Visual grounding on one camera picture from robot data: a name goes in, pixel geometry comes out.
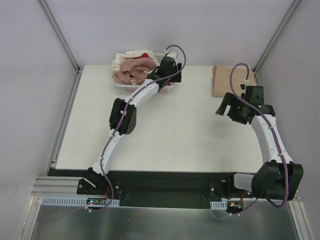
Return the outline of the white t shirt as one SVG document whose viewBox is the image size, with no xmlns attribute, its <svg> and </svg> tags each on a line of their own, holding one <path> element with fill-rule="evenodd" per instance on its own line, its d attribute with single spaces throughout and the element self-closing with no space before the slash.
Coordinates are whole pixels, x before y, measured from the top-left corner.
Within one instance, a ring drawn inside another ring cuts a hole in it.
<svg viewBox="0 0 320 240">
<path fill-rule="evenodd" d="M 157 66 L 159 65 L 159 61 L 155 57 L 154 52 L 152 50 L 138 49 L 138 50 L 127 51 L 126 53 L 117 53 L 115 55 L 115 59 L 111 62 L 111 69 L 114 72 L 119 71 L 122 65 L 122 62 L 124 60 L 139 59 L 143 53 L 147 53 L 149 56 L 148 58 L 152 59 Z"/>
</svg>

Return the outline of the dusty pink t shirt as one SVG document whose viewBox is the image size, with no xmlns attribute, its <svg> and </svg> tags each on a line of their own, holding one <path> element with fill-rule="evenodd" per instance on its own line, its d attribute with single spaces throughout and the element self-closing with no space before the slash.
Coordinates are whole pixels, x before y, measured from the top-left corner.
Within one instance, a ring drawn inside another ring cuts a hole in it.
<svg viewBox="0 0 320 240">
<path fill-rule="evenodd" d="M 125 59 L 119 70 L 113 72 L 113 80 L 119 85 L 142 85 L 147 76 L 157 67 L 148 57 Z"/>
</svg>

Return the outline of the aluminium front rail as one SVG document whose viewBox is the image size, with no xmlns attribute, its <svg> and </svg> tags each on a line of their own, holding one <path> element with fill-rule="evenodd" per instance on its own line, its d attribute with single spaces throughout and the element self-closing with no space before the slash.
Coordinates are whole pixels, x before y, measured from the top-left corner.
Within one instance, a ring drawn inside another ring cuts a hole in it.
<svg viewBox="0 0 320 240">
<path fill-rule="evenodd" d="M 80 195 L 133 201 L 147 196 L 155 198 L 187 198 L 197 201 L 220 200 L 241 194 L 251 198 L 247 190 L 233 186 L 233 173 L 110 171 L 99 177 L 98 183 L 89 183 L 84 177 L 37 177 L 32 193 L 42 195 Z"/>
</svg>

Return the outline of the left aluminium table rail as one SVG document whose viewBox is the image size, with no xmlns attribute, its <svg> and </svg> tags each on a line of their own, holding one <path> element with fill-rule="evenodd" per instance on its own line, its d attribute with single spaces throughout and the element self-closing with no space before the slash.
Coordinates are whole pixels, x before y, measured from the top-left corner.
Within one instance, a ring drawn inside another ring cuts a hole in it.
<svg viewBox="0 0 320 240">
<path fill-rule="evenodd" d="M 70 89 L 70 93 L 67 98 L 67 102 L 66 102 L 66 105 L 65 105 L 62 117 L 61 117 L 61 121 L 59 123 L 59 127 L 57 130 L 56 136 L 55 136 L 55 140 L 54 140 L 54 143 L 53 143 L 53 146 L 51 149 L 51 153 L 50 153 L 47 165 L 46 165 L 46 170 L 44 172 L 44 176 L 49 175 L 49 171 L 52 168 L 52 163 L 57 162 L 57 159 L 58 159 L 58 156 L 60 153 L 60 149 L 61 149 L 61 146 L 63 143 L 63 139 L 65 136 L 65 132 L 66 132 L 66 129 L 68 126 L 68 121 L 70 118 L 72 107 L 73 107 L 73 104 L 74 104 L 74 101 L 76 98 L 79 83 L 80 83 L 80 80 L 82 77 L 82 72 L 83 72 L 83 69 L 80 68 L 75 74 L 75 77 L 74 77 L 74 80 L 73 80 L 73 83 L 72 83 L 72 86 Z"/>
</svg>

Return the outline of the right aluminium corner post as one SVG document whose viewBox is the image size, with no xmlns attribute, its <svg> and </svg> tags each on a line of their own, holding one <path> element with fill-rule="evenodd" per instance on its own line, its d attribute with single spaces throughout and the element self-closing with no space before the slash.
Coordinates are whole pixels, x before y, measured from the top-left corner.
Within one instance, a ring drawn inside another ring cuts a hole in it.
<svg viewBox="0 0 320 240">
<path fill-rule="evenodd" d="M 271 53 L 273 47 L 277 43 L 279 37 L 281 36 L 282 32 L 284 31 L 285 27 L 287 26 L 287 24 L 291 20 L 292 16 L 296 12 L 296 10 L 297 10 L 297 8 L 298 8 L 298 6 L 300 5 L 301 2 L 302 2 L 302 0 L 293 0 L 290 3 L 288 9 L 286 10 L 286 12 L 283 15 L 282 19 L 280 20 L 277 28 L 275 29 L 275 32 L 271 36 L 271 38 L 268 41 L 265 49 L 262 52 L 260 58 L 258 59 L 255 67 L 253 68 L 253 72 L 254 72 L 255 75 L 258 73 L 258 71 L 260 70 L 260 68 L 262 67 L 264 62 L 266 61 L 268 55 Z"/>
</svg>

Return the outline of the left aluminium corner post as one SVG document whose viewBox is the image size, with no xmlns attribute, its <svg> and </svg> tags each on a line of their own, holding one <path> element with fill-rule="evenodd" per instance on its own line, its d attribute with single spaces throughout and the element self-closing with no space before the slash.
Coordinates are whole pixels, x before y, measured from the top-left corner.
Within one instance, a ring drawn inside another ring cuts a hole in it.
<svg viewBox="0 0 320 240">
<path fill-rule="evenodd" d="M 58 24 L 58 22 L 56 21 L 56 18 L 54 17 L 50 6 L 48 5 L 46 0 L 38 0 L 37 1 L 41 7 L 41 9 L 43 10 L 43 13 L 46 17 L 46 19 L 48 20 L 50 26 L 53 29 L 53 32 L 55 34 L 55 36 L 57 37 L 60 45 L 63 48 L 63 51 L 65 52 L 70 64 L 72 65 L 73 69 L 75 70 L 76 73 L 78 73 L 81 69 L 81 67 L 79 66 L 79 64 L 77 63 L 76 58 L 74 57 L 71 48 L 69 47 L 63 32 L 61 31 L 61 28 Z"/>
</svg>

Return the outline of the aluminium corner post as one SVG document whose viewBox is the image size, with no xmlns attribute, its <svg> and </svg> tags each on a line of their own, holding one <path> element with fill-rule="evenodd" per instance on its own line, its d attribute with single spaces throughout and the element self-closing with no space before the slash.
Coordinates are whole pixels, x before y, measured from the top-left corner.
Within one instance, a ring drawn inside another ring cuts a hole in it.
<svg viewBox="0 0 320 240">
<path fill-rule="evenodd" d="M 258 71 L 260 70 L 260 68 L 262 67 L 264 62 L 266 61 L 268 55 L 271 53 L 273 47 L 277 43 L 279 37 L 281 36 L 282 32 L 284 31 L 285 27 L 287 26 L 287 24 L 291 20 L 292 16 L 296 12 L 296 10 L 297 10 L 297 8 L 298 8 L 298 6 L 300 5 L 301 2 L 302 2 L 302 0 L 293 0 L 290 3 L 288 9 L 286 10 L 286 12 L 283 15 L 282 19 L 280 20 L 277 28 L 275 29 L 275 32 L 271 36 L 271 38 L 268 41 L 265 49 L 262 52 L 260 58 L 258 59 L 255 67 L 253 68 L 253 72 L 254 72 L 255 75 L 258 73 Z"/>
<path fill-rule="evenodd" d="M 60 45 L 63 48 L 63 51 L 65 52 L 70 64 L 72 65 L 73 69 L 75 70 L 76 73 L 78 73 L 81 69 L 81 67 L 79 66 L 79 64 L 77 63 L 76 58 L 74 57 L 71 48 L 69 47 L 63 32 L 61 31 L 61 28 L 58 24 L 58 22 L 56 21 L 56 18 L 54 17 L 50 6 L 48 5 L 46 0 L 38 0 L 37 1 L 41 7 L 41 9 L 43 10 L 43 13 L 46 17 L 46 19 L 48 20 L 50 26 L 53 29 L 53 32 L 55 34 L 55 36 L 57 37 Z"/>
</svg>

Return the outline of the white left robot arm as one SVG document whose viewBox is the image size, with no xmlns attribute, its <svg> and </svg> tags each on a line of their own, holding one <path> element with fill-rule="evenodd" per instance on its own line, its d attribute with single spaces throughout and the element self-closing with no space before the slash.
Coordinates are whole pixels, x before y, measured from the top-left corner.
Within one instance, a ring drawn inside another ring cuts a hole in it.
<svg viewBox="0 0 320 240">
<path fill-rule="evenodd" d="M 105 191 L 106 183 L 99 177 L 110 170 L 113 153 L 119 146 L 121 139 L 131 134 L 137 123 L 137 109 L 149 98 L 156 95 L 168 83 L 181 82 L 182 64 L 177 61 L 178 53 L 170 51 L 161 59 L 160 65 L 147 75 L 143 84 L 125 99 L 116 98 L 113 102 L 109 117 L 109 134 L 100 157 L 92 167 L 88 168 L 88 188 L 99 195 Z"/>
</svg>

